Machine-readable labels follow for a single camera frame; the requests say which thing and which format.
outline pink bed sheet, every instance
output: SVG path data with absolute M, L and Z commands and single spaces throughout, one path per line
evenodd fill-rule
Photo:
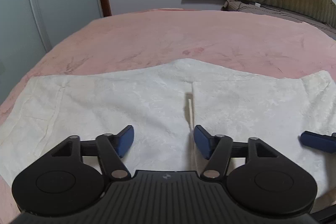
M 0 106 L 0 125 L 33 76 L 90 75 L 180 58 L 277 78 L 327 70 L 336 80 L 335 41 L 306 23 L 242 12 L 151 10 L 95 20 L 58 44 Z M 1 177 L 0 193 L 0 223 L 7 223 L 18 210 Z

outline bed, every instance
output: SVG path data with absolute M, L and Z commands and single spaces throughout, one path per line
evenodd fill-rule
M 66 38 L 30 70 L 0 106 L 0 124 L 31 77 L 90 75 L 193 58 L 276 78 L 326 70 L 336 80 L 336 44 L 321 30 L 268 15 L 161 9 L 107 17 Z M 18 214 L 0 178 L 0 223 Z M 329 203 L 334 193 L 327 197 Z

